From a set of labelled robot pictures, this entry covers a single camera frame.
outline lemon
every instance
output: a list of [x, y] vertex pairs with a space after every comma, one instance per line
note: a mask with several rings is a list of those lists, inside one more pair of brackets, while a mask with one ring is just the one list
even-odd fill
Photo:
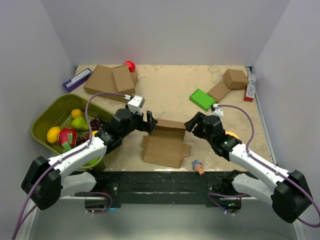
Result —
[[95, 136], [99, 131], [92, 131], [92, 135]]
[[49, 131], [46, 133], [46, 140], [50, 144], [55, 144], [58, 141], [58, 135], [61, 132], [60, 127], [54, 126], [49, 129]]
[[71, 117], [75, 119], [76, 117], [82, 117], [83, 113], [80, 109], [73, 109], [71, 111]]

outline white wall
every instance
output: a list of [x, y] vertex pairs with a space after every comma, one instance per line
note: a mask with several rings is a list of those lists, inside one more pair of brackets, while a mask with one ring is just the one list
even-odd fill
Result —
[[[276, 159], [304, 173], [320, 205], [319, 13], [318, 0], [291, 0], [254, 71]], [[302, 219], [319, 222], [313, 207]], [[305, 230], [319, 239], [320, 229]]]
[[73, 65], [40, 0], [0, 1], [0, 33], [0, 236], [11, 239], [23, 177], [48, 153], [31, 138], [31, 124], [65, 92]]
[[255, 63], [289, 0], [42, 0], [77, 64]]

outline cable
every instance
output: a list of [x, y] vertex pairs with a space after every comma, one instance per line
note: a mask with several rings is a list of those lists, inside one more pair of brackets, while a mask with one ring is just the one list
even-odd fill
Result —
[[92, 214], [103, 214], [103, 213], [105, 213], [106, 211], [108, 211], [111, 208], [111, 206], [112, 206], [112, 197], [108, 193], [92, 191], [92, 192], [87, 192], [87, 194], [90, 194], [90, 195], [103, 195], [104, 197], [107, 197], [107, 198], [110, 199], [110, 204], [109, 204], [108, 207], [105, 207], [101, 211], [88, 211], [88, 212], [91, 212]]
[[85, 119], [86, 119], [86, 121], [87, 121], [87, 123], [88, 123], [89, 131], [90, 131], [90, 136], [91, 136], [90, 139], [89, 139], [89, 141], [87, 142], [87, 144], [86, 144], [85, 146], [83, 146], [83, 147], [80, 148], [79, 150], [74, 151], [74, 152], [72, 152], [72, 153], [70, 153], [70, 154], [62, 157], [61, 160], [56, 161], [54, 164], [52, 164], [50, 167], [48, 167], [48, 169], [47, 169], [46, 171], [44, 171], [43, 174], [37, 179], [37, 181], [34, 183], [34, 185], [32, 186], [32, 188], [30, 189], [30, 191], [29, 191], [26, 199], [25, 199], [24, 202], [23, 202], [22, 208], [21, 208], [21, 210], [20, 210], [20, 213], [19, 213], [19, 215], [18, 215], [18, 219], [17, 219], [16, 224], [15, 224], [15, 228], [14, 228], [13, 235], [12, 235], [12, 240], [16, 239], [17, 233], [18, 233], [18, 231], [19, 231], [19, 229], [20, 229], [23, 221], [26, 220], [26, 218], [28, 217], [28, 215], [30, 215], [30, 213], [31, 213], [34, 209], [36, 209], [36, 208], [33, 208], [31, 212], [28, 212], [28, 213], [26, 214], [26, 216], [23, 217], [23, 214], [24, 214], [25, 209], [26, 209], [26, 207], [27, 207], [28, 201], [29, 201], [29, 199], [31, 198], [32, 194], [34, 193], [36, 187], [37, 187], [37, 186], [39, 185], [39, 183], [42, 181], [42, 179], [43, 179], [55, 166], [57, 166], [58, 164], [61, 164], [63, 161], [65, 161], [65, 160], [68, 159], [69, 157], [74, 156], [74, 155], [82, 152], [82, 151], [85, 150], [88, 146], [90, 146], [90, 144], [91, 144], [91, 142], [92, 142], [92, 140], [93, 140], [93, 134], [92, 134], [92, 128], [91, 128], [91, 126], [90, 126], [90, 121], [89, 121], [89, 116], [88, 116], [89, 104], [90, 104], [90, 102], [91, 102], [91, 100], [92, 100], [93, 98], [95, 98], [95, 97], [97, 97], [97, 96], [99, 96], [99, 95], [104, 95], [104, 94], [110, 94], [110, 95], [116, 95], [116, 96], [120, 96], [120, 97], [125, 97], [124, 94], [115, 93], [115, 92], [99, 92], [99, 93], [93, 95], [93, 96], [88, 100], [88, 102], [87, 102], [86, 105], [85, 105]]
[[[315, 210], [317, 211], [319, 218], [320, 218], [320, 208], [317, 205], [316, 201], [302, 188], [300, 187], [298, 184], [296, 184], [294, 181], [292, 181], [290, 178], [288, 178], [287, 176], [283, 175], [280, 172], [277, 172], [275, 169], [273, 169], [272, 167], [268, 166], [267, 164], [265, 164], [263, 161], [257, 159], [256, 157], [254, 157], [250, 152], [249, 152], [249, 144], [252, 142], [252, 140], [254, 139], [254, 135], [255, 135], [255, 127], [254, 127], [254, 123], [251, 119], [251, 117], [249, 116], [249, 114], [243, 110], [242, 108], [238, 107], [238, 106], [234, 106], [234, 105], [226, 105], [226, 104], [219, 104], [219, 107], [228, 107], [228, 108], [234, 108], [234, 109], [238, 109], [241, 112], [243, 112], [246, 117], [249, 119], [250, 125], [251, 125], [251, 137], [249, 139], [249, 141], [247, 142], [246, 146], [245, 146], [245, 151], [248, 154], [248, 156], [250, 158], [252, 158], [253, 160], [255, 160], [256, 162], [258, 162], [259, 164], [261, 164], [262, 166], [264, 166], [265, 168], [269, 169], [270, 171], [272, 171], [273, 173], [275, 173], [276, 175], [279, 175], [280, 177], [282, 177], [283, 179], [287, 180], [289, 183], [291, 183], [293, 186], [295, 186], [300, 192], [303, 193], [303, 195], [305, 195], [305, 197], [312, 203], [312, 205], [314, 206]], [[319, 228], [320, 227], [320, 222], [318, 224], [312, 224], [309, 222], [306, 222], [304, 220], [302, 220], [301, 218], [297, 218], [301, 223], [307, 225], [308, 227], [311, 228]]]
[[224, 209], [219, 203], [217, 203], [215, 200], [213, 200], [211, 198], [211, 196], [215, 196], [215, 197], [221, 197], [221, 198], [242, 198], [242, 197], [248, 197], [247, 194], [238, 194], [238, 195], [222, 195], [222, 194], [218, 194], [218, 193], [208, 193], [208, 198], [210, 199], [211, 202], [213, 202], [218, 208], [220, 208], [222, 211], [224, 211], [225, 213], [228, 214], [234, 214], [231, 211]]

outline dragon fruit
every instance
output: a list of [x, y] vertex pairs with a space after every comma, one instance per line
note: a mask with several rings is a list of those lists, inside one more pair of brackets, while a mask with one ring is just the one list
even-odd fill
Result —
[[58, 135], [57, 144], [64, 148], [64, 152], [70, 151], [76, 146], [78, 133], [72, 128], [65, 127]]

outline brown cardboard box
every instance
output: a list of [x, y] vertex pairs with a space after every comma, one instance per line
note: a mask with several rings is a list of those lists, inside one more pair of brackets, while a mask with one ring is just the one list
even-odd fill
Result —
[[228, 92], [230, 92], [230, 89], [227, 88], [227, 85], [224, 82], [219, 81], [207, 92], [207, 94], [213, 97], [217, 102], [220, 102]]
[[[127, 65], [107, 67], [98, 65], [90, 75], [84, 89], [88, 94], [112, 92], [133, 95], [136, 93], [135, 86], [138, 83], [138, 74], [129, 72]], [[101, 97], [127, 103], [128, 100], [121, 96], [111, 94]]]
[[228, 89], [245, 89], [249, 83], [242, 70], [227, 69], [223, 79]]
[[153, 132], [142, 139], [142, 160], [172, 168], [180, 168], [189, 156], [190, 145], [184, 143], [183, 122], [158, 119]]

